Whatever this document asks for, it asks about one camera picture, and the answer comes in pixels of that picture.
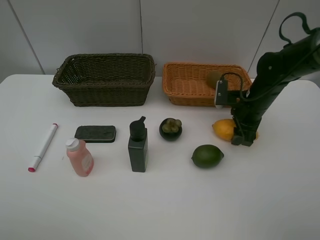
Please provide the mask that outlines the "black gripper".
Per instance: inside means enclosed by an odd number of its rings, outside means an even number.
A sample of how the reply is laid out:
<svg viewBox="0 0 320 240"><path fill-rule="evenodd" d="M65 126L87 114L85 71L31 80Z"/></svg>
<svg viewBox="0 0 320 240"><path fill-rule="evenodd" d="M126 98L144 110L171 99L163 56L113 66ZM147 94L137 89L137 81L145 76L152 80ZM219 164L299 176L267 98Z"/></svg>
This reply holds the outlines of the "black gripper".
<svg viewBox="0 0 320 240"><path fill-rule="evenodd" d="M269 108L269 100L260 98L245 102L239 98L230 101L231 115L235 123L231 144L250 147L257 136L263 114Z"/></svg>

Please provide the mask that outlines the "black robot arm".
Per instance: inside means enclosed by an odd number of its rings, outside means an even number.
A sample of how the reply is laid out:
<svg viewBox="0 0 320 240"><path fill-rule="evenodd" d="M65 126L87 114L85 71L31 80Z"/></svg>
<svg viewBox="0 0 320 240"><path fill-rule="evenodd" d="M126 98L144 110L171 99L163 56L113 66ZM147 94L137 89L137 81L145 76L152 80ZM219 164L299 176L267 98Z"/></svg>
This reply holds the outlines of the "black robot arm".
<svg viewBox="0 0 320 240"><path fill-rule="evenodd" d="M292 81L320 70L320 29L279 52L267 52L258 61L257 76L231 110L235 121L233 145L251 146L258 127L282 90Z"/></svg>

